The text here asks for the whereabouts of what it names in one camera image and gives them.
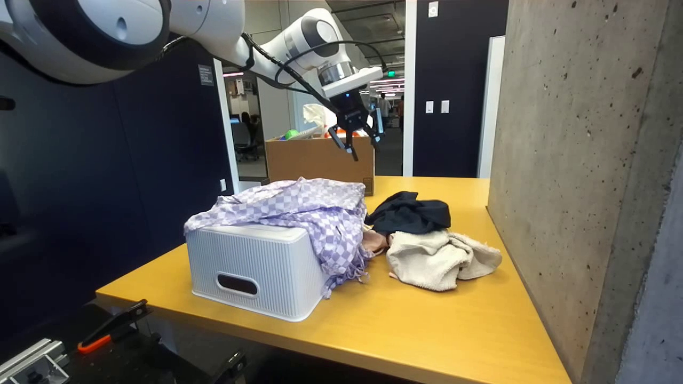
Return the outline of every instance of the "yellow table surface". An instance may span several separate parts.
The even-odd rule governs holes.
[[[484,210],[489,183],[441,176],[376,176],[378,207],[399,190],[441,198],[450,231],[503,254],[500,269],[453,293],[429,293],[389,278],[385,255],[372,260],[364,283],[344,283],[304,323],[283,323],[214,302],[189,293],[186,245],[103,285],[107,302],[148,298],[176,323],[196,323],[259,343],[312,354],[417,381],[570,381],[546,329]]]

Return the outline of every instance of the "purple patterned cloth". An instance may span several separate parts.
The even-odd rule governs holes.
[[[239,224],[300,226],[307,231],[327,295],[348,279],[363,279],[363,203],[364,185],[330,179],[274,181],[220,197],[217,203],[186,221],[186,232]]]

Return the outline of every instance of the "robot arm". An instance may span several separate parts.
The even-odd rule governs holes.
[[[46,77],[90,85],[161,60],[178,35],[280,85],[299,80],[340,126],[367,131],[358,89],[382,68],[352,68],[328,10],[305,12],[263,47],[243,35],[243,12],[243,0],[0,0],[0,41]],[[304,80],[307,70],[320,84]],[[351,140],[336,142],[352,154]]]

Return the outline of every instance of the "cardboard box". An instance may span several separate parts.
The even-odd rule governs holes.
[[[376,188],[376,149],[367,136],[355,138],[358,162],[330,138],[266,140],[268,179],[327,176],[364,183],[364,194]]]

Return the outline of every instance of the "ceiling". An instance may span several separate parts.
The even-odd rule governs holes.
[[[386,68],[404,74],[406,0],[327,0],[327,4],[355,41],[373,42]],[[361,52],[369,64],[379,62],[369,47]]]

